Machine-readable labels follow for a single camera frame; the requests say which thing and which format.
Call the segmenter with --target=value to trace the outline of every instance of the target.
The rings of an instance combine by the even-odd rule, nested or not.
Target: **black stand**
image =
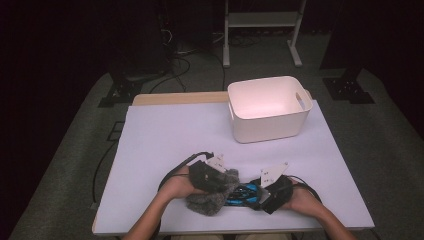
[[[140,94],[142,84],[128,82],[125,85],[114,83],[110,87],[107,96],[100,100],[98,107],[113,107],[115,103],[132,103],[134,97]]]
[[[370,104],[374,100],[356,81],[362,67],[349,67],[340,78],[324,78],[323,81],[333,100],[349,100],[351,104]]]

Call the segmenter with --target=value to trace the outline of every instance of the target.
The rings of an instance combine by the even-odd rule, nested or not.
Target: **person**
[[[165,182],[123,240],[150,239],[166,207],[173,199],[186,198],[191,194],[205,194],[202,190],[193,187],[187,177],[188,172],[188,166],[184,166],[176,173],[176,176]],[[333,240],[356,239],[329,209],[304,188],[294,188],[290,201],[285,203],[282,208],[316,218]]]

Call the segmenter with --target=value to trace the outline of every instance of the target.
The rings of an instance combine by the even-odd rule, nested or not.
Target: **gray carpet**
[[[382,82],[366,70],[358,81],[375,104],[352,105],[331,99],[322,78],[340,76],[343,71],[319,70],[329,35],[299,36],[297,47],[304,64],[301,68],[294,67],[286,39],[287,36],[263,37],[251,47],[231,48],[231,68],[225,70],[225,86],[271,76],[299,79],[318,100],[381,239],[424,239],[423,140],[387,95]],[[213,51],[221,58],[220,45]],[[197,53],[184,58],[190,62],[190,70],[180,78],[188,92],[221,90],[223,69],[216,57]],[[183,61],[174,61],[176,73],[186,66]],[[159,81],[146,83],[142,92],[148,93]],[[90,208],[94,172],[112,144],[107,136],[116,121],[125,120],[129,105],[97,107],[111,85],[110,76],[105,74],[86,97],[10,239],[114,239],[92,234],[96,211]],[[170,80],[154,92],[181,91],[177,81]],[[99,170],[98,200],[115,152],[113,146]],[[377,239],[369,230],[355,234],[359,239]],[[325,237],[322,232],[308,232],[303,239]]]

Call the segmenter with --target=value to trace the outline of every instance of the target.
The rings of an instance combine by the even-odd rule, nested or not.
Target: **dark background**
[[[129,0],[121,2],[135,4]],[[196,2],[202,2],[203,13],[209,13],[202,14],[200,20],[199,8],[192,7],[199,4]],[[208,23],[203,24],[208,31],[222,30],[223,2],[144,1],[134,8],[141,11],[145,6],[140,4],[154,4],[159,13],[167,17],[159,24],[175,27],[176,34],[183,35],[190,27],[202,31],[199,25],[187,26],[194,22],[190,18]],[[298,4],[291,0],[285,4],[277,0],[231,2],[234,11],[267,11],[275,10],[276,6],[293,9]],[[168,4],[169,12],[164,13],[160,4]],[[4,133],[0,160],[0,239],[6,239],[25,210],[80,104],[94,83],[110,69],[105,52],[116,51],[116,46],[105,44],[109,43],[105,32],[111,34],[109,37],[121,36],[112,31],[116,27],[113,24],[106,30],[100,27],[98,12],[91,1],[1,0],[0,11],[1,126]],[[362,65],[381,79],[401,111],[424,136],[421,99],[424,93],[423,16],[421,1],[308,0],[301,31],[331,31],[322,68]],[[112,12],[110,17],[119,16]],[[150,22],[147,24],[149,20],[139,20],[140,25],[132,24],[126,34],[146,31],[140,26],[152,26]],[[127,45],[124,41],[117,46]],[[128,62],[117,59],[113,59],[114,64],[128,66]],[[139,60],[139,66],[143,65],[143,60]]]

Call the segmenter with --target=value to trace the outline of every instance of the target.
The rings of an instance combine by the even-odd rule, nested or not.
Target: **gray fabric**
[[[215,215],[221,210],[227,197],[240,184],[240,180],[236,169],[230,169],[218,177],[222,178],[224,181],[226,190],[220,193],[194,194],[188,196],[186,201],[189,209],[206,216]]]

